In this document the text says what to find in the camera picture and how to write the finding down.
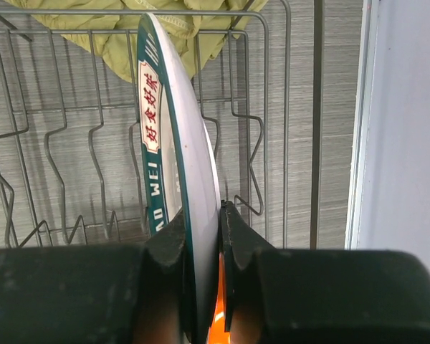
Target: green cloth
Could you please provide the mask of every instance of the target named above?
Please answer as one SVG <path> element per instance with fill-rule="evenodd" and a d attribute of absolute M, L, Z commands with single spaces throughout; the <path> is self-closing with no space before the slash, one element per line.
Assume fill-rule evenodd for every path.
<path fill-rule="evenodd" d="M 242 10 L 248 0 L 5 0 L 24 9 L 193 9 L 193 10 Z M 259 11 L 267 0 L 256 0 L 250 10 Z M 140 16 L 79 16 L 35 15 L 38 22 L 50 29 L 131 29 L 137 30 Z M 194 37 L 200 29 L 228 29 L 233 17 L 229 16 L 158 16 L 169 33 L 189 77 L 197 71 Z M 244 29 L 249 17 L 236 26 Z M 86 34 L 66 34 L 66 39 L 90 52 Z M 122 79 L 131 82 L 128 46 L 124 34 L 96 34 L 95 54 L 103 58 L 108 67 Z M 137 35 L 130 35 L 133 58 L 136 57 Z M 225 40 L 222 34 L 199 36 L 201 66 L 214 59 Z"/>

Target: metal edge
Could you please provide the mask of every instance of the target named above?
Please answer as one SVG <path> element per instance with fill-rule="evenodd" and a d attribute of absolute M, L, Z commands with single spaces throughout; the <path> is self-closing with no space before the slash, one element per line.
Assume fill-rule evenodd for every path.
<path fill-rule="evenodd" d="M 365 180 L 366 144 L 368 142 L 368 125 L 371 113 L 371 92 L 380 2 L 381 0 L 363 1 L 345 249 L 357 249 L 359 244 L 361 204 L 363 200 L 363 183 Z"/>

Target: metal dish rack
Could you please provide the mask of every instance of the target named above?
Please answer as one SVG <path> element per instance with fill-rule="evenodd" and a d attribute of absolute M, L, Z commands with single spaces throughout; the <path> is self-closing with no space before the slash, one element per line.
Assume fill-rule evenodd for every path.
<path fill-rule="evenodd" d="M 283 54 L 285 56 L 285 70 L 284 70 L 284 83 L 281 85 L 280 92 L 283 93 L 283 120 L 284 120 L 284 130 L 283 130 L 283 170 L 282 170 L 282 184 L 283 184 L 283 246 L 287 246 L 287 197 L 288 197 L 288 126 L 289 126 L 289 93 L 290 93 L 290 40 L 291 40 L 291 12 L 290 12 L 290 4 L 287 0 L 277 0 L 282 3 L 284 11 L 285 11 L 285 19 L 284 23 L 285 31 L 284 31 L 284 48 Z M 198 73 L 193 79 L 193 85 L 195 87 L 195 92 L 201 107 L 201 113 L 204 119 L 206 119 L 208 130 L 211 133 L 212 143 L 214 143 L 214 153 L 216 159 L 219 157 L 220 151 L 224 149 L 223 144 L 221 143 L 221 136 L 223 135 L 223 121 L 219 118 L 213 118 L 210 115 L 207 115 L 206 109 L 208 106 L 212 105 L 229 105 L 231 115 L 233 118 L 236 118 L 239 125 L 243 125 L 243 129 L 239 129 L 239 133 L 242 136 L 241 139 L 245 142 L 244 144 L 244 156 L 240 156 L 239 159 L 243 160 L 243 168 L 240 168 L 239 175 L 241 178 L 246 179 L 244 181 L 245 187 L 241 193 L 237 193 L 234 196 L 234 201 L 242 210 L 242 214 L 245 217 L 246 221 L 249 224 L 254 224 L 254 219 L 256 216 L 262 216 L 263 220 L 260 222 L 260 229 L 257 226 L 253 226 L 257 229 L 262 235 L 268 239 L 268 226 L 269 226 L 269 177 L 268 170 L 271 166 L 268 165 L 268 130 L 269 130 L 269 121 L 268 121 L 268 105 L 269 105 L 269 51 L 271 49 L 269 45 L 269 28 L 268 22 L 265 17 L 261 13 L 256 13 L 252 11 L 248 11 L 249 6 L 253 3 L 253 1 L 249 1 L 246 5 L 246 8 L 243 11 L 151 11 L 156 15 L 165 15 L 165 14 L 174 14 L 174 15 L 207 15 L 207 16 L 229 16 L 232 18 L 232 25 L 230 29 L 227 30 L 210 30 L 205 29 L 201 30 L 195 37 L 195 46 L 197 51 L 197 70 Z M 0 8 L 0 21 L 4 23 L 7 28 L 0 29 L 0 80 L 1 86 L 4 91 L 4 100 L 6 103 L 6 109 L 8 112 L 8 118 L 5 119 L 5 116 L 1 119 L 3 123 L 0 123 L 0 145 L 5 143 L 7 139 L 12 139 L 14 149 L 16 151 L 15 158 L 19 161 L 19 169 L 20 169 L 20 181 L 16 178 L 9 178 L 9 172 L 6 172 L 4 168 L 1 166 L 1 156 L 0 156 L 0 198 L 4 209 L 4 216 L 6 219 L 3 238 L 4 245 L 6 247 L 22 247 L 24 245 L 57 245 L 57 244 L 91 244 L 98 242 L 108 242 L 108 241 L 140 241 L 146 238 L 146 230 L 145 230 L 145 222 L 141 221 L 144 215 L 144 198 L 142 195 L 142 181 L 140 175 L 142 173 L 141 169 L 141 161 L 140 161 L 140 149 L 138 143 L 140 142 L 140 130 L 138 130 L 139 126 L 139 113 L 137 106 L 137 92 L 136 92 L 136 84 L 133 82 L 132 84 L 128 84 L 126 82 L 121 81 L 120 89 L 122 92 L 129 92 L 130 101 L 120 101 L 120 102 L 108 102 L 105 100 L 104 95 L 108 94 L 108 87 L 104 87 L 104 85 L 100 81 L 100 77 L 102 74 L 102 64 L 99 62 L 98 58 L 94 55 L 93 51 L 93 36 L 96 34 L 125 34 L 128 40 L 128 56 L 130 60 L 130 70 L 131 75 L 134 80 L 133 75 L 133 64 L 136 61 L 133 61 L 133 53 L 131 52 L 130 47 L 130 35 L 135 33 L 135 29 L 127 29 L 127 30 L 49 30 L 42 26 L 38 26 L 37 28 L 30 29 L 20 29 L 19 25 L 16 24 L 16 27 L 11 22 L 12 19 L 8 18 L 9 16 L 13 16 L 13 18 L 17 17 L 29 17 L 33 14 L 71 14 L 71 15 L 82 15 L 82 14 L 99 14 L 99 15 L 110 15 L 110 14 L 121 14 L 121 15 L 139 15 L 143 14 L 147 11 L 138 11 L 138 10 L 122 10 L 111 11 L 111 10 L 36 10 L 36 9 L 15 9 L 15 8 Z M 261 27 L 264 30 L 263 37 L 263 50 L 264 50 L 264 70 L 262 71 L 262 81 L 263 81 L 263 91 L 262 91 L 262 116 L 252 115 L 250 113 L 249 105 L 250 105 L 250 69 L 249 69 L 249 42 L 250 37 L 248 34 L 248 30 L 239 30 L 236 28 L 239 20 L 244 17 L 249 16 L 252 20 L 257 20 Z M 317 29 L 323 32 L 322 21 L 320 21 L 320 28 Z M 67 101 L 67 96 L 62 86 L 61 79 L 65 79 L 67 75 L 71 75 L 70 65 L 66 65 L 65 63 L 60 62 L 60 54 L 57 51 L 56 44 L 54 43 L 56 39 L 62 41 L 62 38 L 59 37 L 61 34 L 87 34 L 90 40 L 91 53 L 83 52 L 80 54 L 86 54 L 89 56 L 90 54 L 90 66 L 86 66 L 85 70 L 91 70 L 91 85 L 93 88 L 94 104 L 91 105 L 80 105 L 80 104 L 69 104 Z M 228 66 L 224 66 L 224 71 L 227 70 L 229 74 L 229 92 L 228 96 L 217 96 L 217 97 L 207 97 L 204 96 L 203 85 L 204 85 L 204 70 L 201 71 L 201 61 L 199 54 L 199 35 L 200 34 L 225 34 L 226 35 L 226 45 L 222 51 L 224 56 L 228 57 Z M 29 104 L 29 95 L 27 94 L 26 88 L 26 80 L 23 78 L 23 72 L 21 70 L 21 61 L 22 52 L 18 52 L 16 48 L 16 42 L 25 42 L 27 40 L 29 46 L 32 44 L 36 44 L 37 41 L 45 40 L 45 44 L 49 47 L 50 51 L 50 60 L 52 62 L 52 78 L 54 80 L 54 84 L 57 90 L 57 99 L 46 101 L 44 96 L 40 95 L 38 100 L 39 106 L 35 104 Z M 235 50 L 235 42 L 241 41 L 243 42 L 243 65 L 244 70 L 242 68 L 237 68 L 234 64 L 234 50 Z M 318 55 L 316 55 L 315 63 L 321 64 L 321 59 L 319 59 Z M 239 88 L 239 84 L 243 84 L 243 91 L 235 90 L 236 86 Z M 314 91 L 315 99 L 319 98 L 319 90 Z M 128 188 L 135 188 L 134 192 L 136 197 L 133 198 L 131 205 L 135 210 L 135 214 L 137 216 L 129 217 L 129 216 L 120 216 L 117 209 L 111 209 L 109 204 L 109 191 L 106 190 L 107 181 L 104 178 L 105 170 L 101 166 L 104 162 L 106 162 L 107 158 L 100 158 L 100 155 L 103 155 L 103 152 L 100 153 L 103 145 L 100 145 L 98 140 L 96 140 L 96 136 L 101 134 L 102 131 L 105 131 L 105 121 L 106 114 L 108 113 L 108 117 L 114 117 L 115 112 L 120 113 L 122 111 L 130 110 L 135 113 L 135 120 L 131 120 L 129 123 L 121 123 L 119 126 L 121 127 L 121 135 L 128 142 L 129 147 L 129 164 L 135 175 L 134 181 L 128 181 Z M 57 155 L 61 153 L 64 142 L 64 132 L 67 132 L 68 127 L 70 127 L 71 120 L 74 115 L 80 115 L 85 112 L 96 112 L 97 113 L 97 123 L 94 123 L 90 126 L 90 128 L 84 129 L 84 134 L 80 136 L 80 140 L 86 141 L 87 146 L 90 152 L 90 160 L 91 161 L 82 161 L 73 164 L 72 169 L 77 169 L 77 166 L 81 166 L 80 164 L 92 164 L 95 167 L 97 180 L 92 180 L 93 185 L 96 184 L 97 188 L 96 193 L 100 196 L 100 202 L 98 200 L 97 203 L 100 203 L 100 216 L 87 216 L 90 211 L 79 212 L 78 214 L 68 214 L 68 208 L 70 204 L 67 204 L 67 183 L 70 181 L 65 177 L 67 171 L 61 171 L 62 164 L 58 161 Z M 38 122 L 35 119 L 37 116 L 45 116 L 48 117 L 46 123 L 47 127 L 44 132 L 44 135 L 38 137 L 35 135 L 36 128 L 34 127 Z M 320 156 L 320 142 L 319 142 L 319 122 L 321 122 L 321 118 L 318 113 L 316 113 L 314 120 L 314 132 L 318 135 L 315 137 L 314 145 L 317 144 L 313 151 L 312 157 L 313 160 L 317 162 L 317 165 L 313 166 L 312 175 L 314 176 L 312 182 L 312 199 L 315 197 L 318 198 L 318 186 L 319 186 L 319 156 Z M 6 124 L 9 124 L 8 130 L 4 130 Z M 57 196 L 56 197 L 48 197 L 48 199 L 52 199 L 52 204 L 56 204 L 56 206 L 50 206 L 49 211 L 39 211 L 36 207 L 35 194 L 39 193 L 41 190 L 37 189 L 32 181 L 31 173 L 29 173 L 29 159 L 28 155 L 26 155 L 26 147 L 23 142 L 26 140 L 26 137 L 33 137 L 32 140 L 37 140 L 37 145 L 43 145 L 41 155 L 39 156 L 39 163 L 48 166 L 50 169 L 48 171 L 52 173 L 53 179 L 55 178 L 57 184 Z M 72 138 L 76 146 L 79 144 L 77 138 Z M 257 163 L 255 158 L 259 156 L 259 152 L 262 151 L 262 161 Z M 77 160 L 77 149 L 72 151 L 71 161 Z M 32 170 L 38 170 L 38 166 L 32 166 Z M 257 178 L 257 175 L 262 175 L 261 180 Z M 79 177 L 75 172 L 71 174 L 72 177 Z M 19 202 L 17 204 L 16 198 L 20 195 L 25 194 L 25 202 Z M 90 200 L 90 207 L 94 208 L 92 199 Z M 317 208 L 315 208 L 314 201 L 312 202 L 312 214 L 318 214 L 318 202 Z M 29 214 L 32 224 L 31 228 L 25 229 L 16 225 L 16 219 L 18 216 L 22 216 L 24 214 L 24 209 Z M 48 213 L 54 211 L 54 208 L 58 208 L 58 220 L 54 218 L 49 221 L 47 219 Z M 90 234 L 96 232 L 95 236 L 90 237 Z"/>

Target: dish rack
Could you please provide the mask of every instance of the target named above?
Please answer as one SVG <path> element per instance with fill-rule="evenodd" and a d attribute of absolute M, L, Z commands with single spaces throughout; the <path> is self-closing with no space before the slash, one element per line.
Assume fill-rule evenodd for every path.
<path fill-rule="evenodd" d="M 281 85 L 274 84 L 273 91 L 283 94 L 283 111 L 279 114 L 283 117 L 283 167 L 280 178 L 275 174 L 275 179 L 280 180 L 284 192 L 282 204 L 274 206 L 282 207 L 282 245 L 286 247 L 289 230 L 287 176 L 291 11 L 288 1 L 271 1 L 281 3 L 285 11 L 283 47 L 280 48 L 285 57 L 284 79 Z M 272 84 L 269 78 L 269 51 L 272 47 L 269 41 L 269 23 L 262 13 L 249 11 L 252 3 L 252 0 L 248 1 L 242 11 L 122 10 L 120 13 L 131 16 L 152 12 L 157 16 L 173 14 L 231 18 L 229 29 L 204 29 L 194 37 L 198 72 L 192 83 L 211 136 L 218 169 L 223 165 L 219 160 L 226 159 L 223 152 L 232 151 L 236 147 L 229 140 L 224 146 L 224 130 L 236 130 L 239 136 L 239 183 L 234 188 L 237 192 L 232 196 L 229 190 L 231 186 L 223 181 L 224 172 L 219 170 L 222 198 L 231 197 L 247 223 L 268 239 L 269 211 L 272 206 L 269 203 L 271 165 L 268 156 L 269 94 Z M 320 11 L 323 15 L 321 6 L 316 6 L 315 11 Z M 0 8 L 0 21 L 6 26 L 0 29 L 0 83 L 7 111 L 7 115 L 3 114 L 0 118 L 0 199 L 4 210 L 2 243 L 6 247 L 23 247 L 143 241 L 147 237 L 146 223 L 143 221 L 146 201 L 142 192 L 136 80 L 132 72 L 136 61 L 133 61 L 130 47 L 131 34 L 135 33 L 135 29 L 50 30 L 35 23 L 30 17 L 33 14 L 113 15 L 119 12 Z M 252 38 L 248 27 L 247 30 L 237 29 L 239 20 L 245 16 L 262 28 L 262 37 L 255 35 Z M 322 22 L 322 17 L 320 20 L 315 17 L 316 40 L 323 37 L 319 36 L 323 35 Z M 61 34 L 87 34 L 90 44 L 96 34 L 125 34 L 134 82 L 129 84 L 119 80 L 94 53 L 82 51 L 74 44 L 67 43 L 60 37 Z M 221 83 L 228 89 L 223 94 L 206 95 L 210 93 L 204 87 L 210 81 L 210 77 L 204 79 L 206 68 L 218 62 L 209 61 L 206 68 L 201 70 L 199 35 L 202 34 L 226 35 L 226 45 L 218 59 L 221 65 Z M 249 56 L 253 39 L 255 46 L 263 50 L 263 70 L 255 71 L 257 75 L 254 76 L 254 81 L 262 84 L 262 91 L 254 97 L 254 101 L 262 102 L 262 113 L 259 115 L 250 110 L 253 98 Z M 46 49 L 45 61 L 48 63 L 40 64 L 39 61 L 44 60 L 41 57 L 43 53 L 36 52 L 37 48 L 42 47 Z M 81 65 L 70 63 L 73 56 L 78 58 L 81 55 Z M 320 63 L 320 75 L 321 55 L 322 51 L 317 49 L 315 64 Z M 29 70 L 26 70 L 29 65 L 34 68 L 34 75 L 31 77 Z M 45 72 L 39 75 L 37 70 L 40 67 Z M 80 78 L 82 73 L 86 74 L 81 82 L 84 90 L 80 90 L 73 81 Z M 44 78 L 49 78 L 52 82 L 41 81 Z M 319 74 L 315 75 L 314 81 L 319 82 Z M 68 93 L 67 83 L 72 88 Z M 51 87 L 54 90 L 52 96 L 45 96 L 45 92 Z M 314 108 L 317 112 L 314 116 L 316 136 L 312 150 L 311 212 L 318 214 L 321 125 L 318 104 L 321 87 L 314 88 Z M 37 95 L 32 93 L 33 89 L 39 91 Z M 112 95 L 113 91 L 120 96 Z M 83 94 L 82 100 L 79 99 L 80 94 Z M 219 113 L 223 114 L 211 115 L 214 108 L 218 108 Z M 124 143 L 124 147 L 118 148 L 115 145 L 119 141 Z M 85 173 L 87 166 L 91 168 L 89 173 Z M 124 177 L 125 174 L 117 170 L 127 170 L 127 176 Z M 112 189 L 109 183 L 113 179 L 115 187 Z M 312 224 L 311 246 L 317 218 L 318 216 Z"/>

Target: wire rack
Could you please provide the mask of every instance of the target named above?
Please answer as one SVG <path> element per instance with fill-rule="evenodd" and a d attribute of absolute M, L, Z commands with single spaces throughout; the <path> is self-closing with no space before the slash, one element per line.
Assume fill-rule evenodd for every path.
<path fill-rule="evenodd" d="M 285 11 L 285 31 L 283 36 L 283 54 L 285 56 L 285 69 L 284 69 L 284 83 L 280 86 L 279 91 L 283 94 L 283 171 L 282 171 L 282 184 L 283 184 L 283 245 L 287 246 L 287 198 L 288 198 L 288 121 L 289 121 L 289 92 L 290 92 L 290 39 L 291 39 L 291 13 L 290 5 L 285 0 L 279 1 L 283 5 Z M 198 98 L 198 102 L 201 108 L 201 114 L 207 121 L 209 132 L 211 133 L 212 143 L 214 146 L 214 155 L 216 161 L 220 159 L 220 152 L 223 151 L 224 146 L 221 143 L 221 136 L 224 134 L 224 121 L 222 118 L 211 117 L 207 109 L 211 106 L 227 106 L 231 113 L 231 118 L 235 118 L 239 125 L 243 123 L 243 129 L 239 129 L 239 134 L 242 136 L 239 138 L 244 143 L 242 156 L 239 159 L 243 161 L 242 166 L 239 167 L 240 178 L 242 176 L 245 179 L 245 188 L 242 192 L 234 195 L 234 201 L 236 205 L 242 210 L 242 215 L 245 217 L 249 224 L 255 222 L 255 217 L 261 216 L 263 220 L 260 222 L 261 226 L 264 226 L 264 230 L 256 228 L 261 232 L 266 239 L 268 239 L 269 232 L 269 176 L 268 170 L 271 166 L 268 166 L 268 131 L 269 131 L 269 26 L 265 17 L 261 13 L 248 11 L 249 6 L 253 1 L 249 1 L 243 11 L 152 11 L 156 15 L 197 15 L 197 16 L 228 16 L 231 18 L 231 27 L 227 30 L 215 30 L 215 29 L 204 29 L 201 30 L 194 37 L 194 44 L 196 48 L 197 58 L 196 67 L 197 74 L 193 78 L 192 83 L 195 88 L 195 92 Z M 20 29 L 17 23 L 13 24 L 7 19 L 10 15 L 14 17 L 29 17 L 34 14 L 70 14 L 70 15 L 83 15 L 83 14 L 97 14 L 97 15 L 131 15 L 137 16 L 147 11 L 138 10 L 36 10 L 36 9 L 15 9 L 15 8 L 0 8 L 0 21 L 6 25 L 6 28 L 0 29 L 0 82 L 3 88 L 4 101 L 6 103 L 7 117 L 4 115 L 1 119 L 3 125 L 0 126 L 0 145 L 4 145 L 5 142 L 11 142 L 14 147 L 19 164 L 19 179 L 9 178 L 7 175 L 8 171 L 5 171 L 0 164 L 0 199 L 3 205 L 4 216 L 6 224 L 3 230 L 4 245 L 6 247 L 22 247 L 26 244 L 36 244 L 39 246 L 45 245 L 56 245 L 56 244 L 91 244 L 96 242 L 104 241 L 122 241 L 129 240 L 131 237 L 135 240 L 140 240 L 145 237 L 146 223 L 145 221 L 145 201 L 142 194 L 142 180 L 141 174 L 141 157 L 140 147 L 140 130 L 139 126 L 139 109 L 137 100 L 137 90 L 134 78 L 134 64 L 136 61 L 133 60 L 133 51 L 131 49 L 131 40 L 135 39 L 135 29 L 126 30 L 50 30 L 38 26 L 37 28 Z M 250 41 L 251 38 L 248 31 L 237 29 L 239 21 L 245 17 L 251 17 L 256 20 L 263 30 L 262 37 L 262 54 L 263 54 L 263 70 L 262 70 L 262 94 L 261 102 L 262 116 L 253 115 L 250 112 L 251 103 L 251 91 L 250 91 L 250 73 L 251 69 L 249 66 L 250 56 Z M 57 43 L 62 38 L 62 34 L 71 35 L 87 35 L 91 47 L 91 53 L 81 52 L 89 57 L 90 63 L 83 67 L 83 70 L 88 73 L 87 79 L 90 87 L 90 94 L 92 95 L 92 104 L 80 105 L 71 104 L 67 100 L 67 96 L 63 89 L 62 80 L 67 78 L 67 75 L 73 73 L 69 71 L 69 67 L 64 62 L 61 62 L 60 53 L 57 49 Z M 127 84 L 121 83 L 121 92 L 128 95 L 130 101 L 108 101 L 108 97 L 105 93 L 108 93 L 108 87 L 102 84 L 102 74 L 105 74 L 105 68 L 99 59 L 94 54 L 94 37 L 97 34 L 121 34 L 125 35 L 128 43 L 128 58 L 130 65 L 130 74 L 133 80 L 132 83 Z M 222 51 L 222 54 L 228 59 L 227 66 L 224 65 L 224 72 L 222 74 L 228 77 L 227 84 L 229 85 L 229 91 L 227 96 L 207 97 L 204 93 L 204 70 L 201 70 L 201 55 L 200 55 L 200 44 L 199 39 L 201 35 L 205 34 L 223 34 L 226 35 L 226 45 Z M 27 83 L 26 77 L 23 76 L 22 71 L 22 49 L 16 48 L 17 42 L 25 42 L 30 46 L 40 44 L 46 45 L 47 51 L 49 51 L 49 61 L 51 65 L 46 66 L 47 73 L 51 73 L 51 79 L 53 80 L 55 87 L 55 98 L 48 100 L 44 99 L 44 96 L 40 95 L 40 98 L 35 105 L 35 102 L 30 104 L 29 95 L 27 94 Z M 242 43 L 242 49 L 236 48 Z M 123 121 L 118 125 L 120 127 L 121 139 L 128 143 L 128 168 L 133 171 L 133 181 L 129 180 L 127 189 L 129 192 L 135 194 L 133 201 L 130 202 L 130 206 L 133 208 L 133 214 L 136 216 L 120 216 L 116 209 L 111 209 L 109 206 L 109 196 L 107 185 L 108 181 L 105 180 L 105 169 L 102 167 L 105 165 L 105 144 L 100 143 L 99 137 L 108 131 L 106 127 L 106 118 L 111 118 L 116 113 L 121 114 L 125 111 L 131 111 L 133 116 L 130 117 L 129 123 Z M 95 168 L 95 177 L 91 178 L 91 187 L 96 189 L 97 197 L 100 197 L 100 201 L 97 198 L 96 204 L 100 204 L 100 215 L 99 216 L 87 216 L 89 211 L 81 211 L 78 214 L 73 213 L 70 210 L 71 204 L 67 200 L 67 189 L 68 184 L 71 182 L 65 177 L 67 172 L 62 171 L 63 166 L 58 160 L 57 156 L 60 152 L 65 149 L 61 145 L 64 145 L 65 133 L 70 130 L 70 123 L 73 116 L 80 116 L 83 113 L 96 113 L 94 122 L 90 124 L 90 127 L 83 128 L 84 132 L 80 133 L 80 141 L 76 146 L 81 145 L 80 142 L 87 141 L 89 149 L 90 161 L 80 162 L 84 164 L 92 164 Z M 35 119 L 36 117 L 49 118 L 48 122 L 51 125 L 47 125 L 48 128 L 44 128 L 44 132 L 40 136 L 36 136 L 35 127 L 37 126 Z M 29 173 L 29 157 L 26 153 L 28 145 L 23 144 L 25 140 L 38 140 L 38 144 L 42 144 L 42 153 L 38 156 L 41 164 L 48 166 L 46 170 L 47 175 L 51 175 L 50 178 L 54 180 L 54 190 L 52 196 L 49 197 L 52 202 L 56 203 L 56 206 L 50 207 L 50 211 L 54 212 L 57 210 L 57 216 L 53 220 L 48 220 L 48 211 L 41 211 L 36 206 L 38 200 L 36 200 L 36 193 L 41 193 L 38 186 L 32 181 L 32 173 Z M 77 148 L 72 147 L 71 152 L 65 153 L 70 154 L 72 161 L 77 160 Z M 38 170 L 38 166 L 35 165 L 35 158 L 32 160 L 32 170 Z M 72 178 L 80 177 L 76 171 L 72 171 Z M 22 196 L 25 194 L 25 202 L 21 201 L 17 203 L 18 194 Z M 22 228 L 22 226 L 16 225 L 16 219 L 23 216 L 22 209 L 27 208 L 26 213 L 30 216 L 32 223 L 29 228 Z M 102 232 L 101 237 L 90 238 L 90 231 Z"/>

